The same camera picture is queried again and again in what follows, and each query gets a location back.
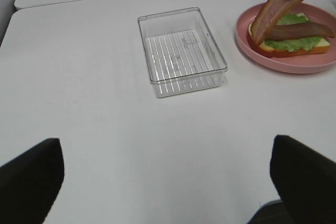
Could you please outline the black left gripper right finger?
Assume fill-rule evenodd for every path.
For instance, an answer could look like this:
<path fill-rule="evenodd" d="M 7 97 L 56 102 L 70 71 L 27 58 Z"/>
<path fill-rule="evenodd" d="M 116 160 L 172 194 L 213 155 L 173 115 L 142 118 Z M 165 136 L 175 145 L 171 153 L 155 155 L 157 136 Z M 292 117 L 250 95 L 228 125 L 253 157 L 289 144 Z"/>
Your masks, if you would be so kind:
<path fill-rule="evenodd" d="M 335 223 L 335 162 L 287 135 L 274 139 L 270 177 L 295 223 Z"/>

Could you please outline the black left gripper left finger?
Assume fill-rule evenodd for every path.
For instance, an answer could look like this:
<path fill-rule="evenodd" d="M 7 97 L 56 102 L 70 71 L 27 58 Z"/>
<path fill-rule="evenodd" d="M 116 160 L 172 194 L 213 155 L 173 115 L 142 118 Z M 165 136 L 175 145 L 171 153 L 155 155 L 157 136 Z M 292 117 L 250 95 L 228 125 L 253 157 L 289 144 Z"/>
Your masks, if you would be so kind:
<path fill-rule="evenodd" d="M 43 223 L 61 189 L 60 140 L 48 138 L 1 166 L 1 223 Z"/>

